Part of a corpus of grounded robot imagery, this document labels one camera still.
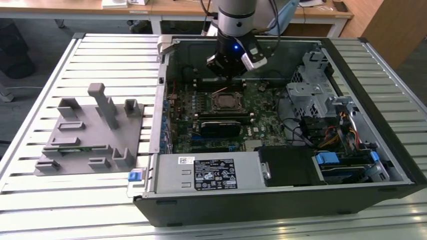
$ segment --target aluminum extrusion table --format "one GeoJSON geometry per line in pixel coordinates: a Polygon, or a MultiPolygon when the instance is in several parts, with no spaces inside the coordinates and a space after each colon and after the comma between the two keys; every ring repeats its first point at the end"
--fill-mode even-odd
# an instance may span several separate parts
{"type": "MultiPolygon", "coordinates": [[[[87,87],[146,105],[138,166],[148,164],[158,83],[156,35],[87,34],[72,39],[0,161],[0,239],[426,239],[427,189],[358,214],[156,228],[127,197],[128,173],[34,175],[60,97],[94,104],[87,87]]],[[[421,169],[427,171],[427,109],[369,43],[333,39],[421,169]]],[[[347,89],[338,80],[342,92],[347,89]]]]}

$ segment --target wooden desk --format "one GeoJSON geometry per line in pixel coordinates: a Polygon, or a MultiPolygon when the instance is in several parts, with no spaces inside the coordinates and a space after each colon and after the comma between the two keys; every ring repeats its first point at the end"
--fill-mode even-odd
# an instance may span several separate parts
{"type": "MultiPolygon", "coordinates": [[[[326,5],[333,7],[333,0],[326,5]]],[[[335,8],[307,7],[296,10],[291,23],[331,25],[327,36],[338,37],[353,17],[335,8]]],[[[199,1],[192,0],[151,0],[148,5],[116,9],[102,9],[102,0],[0,0],[0,18],[150,20],[154,34],[162,34],[162,21],[203,21],[206,17],[199,1]]]]}
{"type": "MultiPolygon", "coordinates": [[[[202,10],[200,2],[195,0],[151,0],[151,14],[158,16],[155,21],[151,21],[151,25],[156,28],[156,24],[160,27],[162,20],[178,20],[178,21],[203,21],[206,13],[202,10]]],[[[327,0],[326,7],[333,8],[322,9],[319,7],[306,7],[302,9],[300,7],[296,9],[294,18],[291,20],[290,28],[295,28],[292,24],[303,24],[307,26],[306,32],[311,31],[310,25],[314,28],[321,25],[327,25],[327,32],[325,35],[329,37],[339,37],[347,20],[354,17],[351,12],[339,12],[334,7],[333,0],[327,0]]],[[[292,30],[290,34],[299,34],[298,31],[292,30]]]]}
{"type": "Polygon", "coordinates": [[[355,17],[341,36],[367,38],[397,69],[427,34],[427,1],[345,0],[345,3],[355,17]]]}

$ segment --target power supply label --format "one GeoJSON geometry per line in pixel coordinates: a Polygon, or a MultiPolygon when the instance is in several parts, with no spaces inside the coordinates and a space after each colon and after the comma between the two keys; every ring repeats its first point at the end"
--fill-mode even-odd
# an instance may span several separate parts
{"type": "Polygon", "coordinates": [[[194,160],[194,188],[198,191],[236,189],[235,160],[194,160]]]}

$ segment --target floor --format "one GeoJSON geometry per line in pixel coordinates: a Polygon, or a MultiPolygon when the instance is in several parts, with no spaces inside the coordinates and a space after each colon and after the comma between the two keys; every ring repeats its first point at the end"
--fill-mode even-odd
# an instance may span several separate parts
{"type": "MultiPolygon", "coordinates": [[[[0,72],[2,83],[7,88],[44,86],[74,33],[130,33],[130,26],[124,20],[66,20],[66,28],[58,28],[52,19],[16,19],[15,23],[30,47],[28,55],[36,65],[36,73],[23,79],[8,79],[0,72]]],[[[162,26],[163,32],[168,34],[198,34],[203,23],[192,24],[194,26],[188,27],[178,23],[171,28],[166,22],[162,26]]],[[[142,29],[142,32],[150,34],[150,26],[142,29]]],[[[427,91],[427,82],[423,81],[427,79],[426,66],[427,41],[423,41],[397,72],[425,104],[427,104],[427,94],[423,94],[427,91]]],[[[0,140],[3,141],[14,139],[42,89],[12,88],[10,91],[15,95],[15,101],[0,102],[0,126],[3,126],[0,127],[0,140]]],[[[7,145],[0,144],[0,156],[4,154],[7,147],[7,145]]]]}

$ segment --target robotic arm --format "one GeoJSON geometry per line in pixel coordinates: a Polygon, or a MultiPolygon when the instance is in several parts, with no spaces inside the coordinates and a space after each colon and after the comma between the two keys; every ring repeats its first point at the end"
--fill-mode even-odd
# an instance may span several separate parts
{"type": "MultiPolygon", "coordinates": [[[[274,0],[260,0],[270,3],[276,21],[278,9],[274,0]]],[[[296,10],[298,0],[287,0],[282,9],[284,18],[291,17],[296,10]]],[[[270,48],[262,49],[255,38],[254,21],[258,0],[216,0],[218,5],[218,41],[215,55],[207,59],[207,67],[219,76],[231,80],[246,71],[258,69],[267,64],[267,58],[272,55],[270,48]]],[[[271,31],[279,28],[279,24],[266,28],[271,31]]]]}

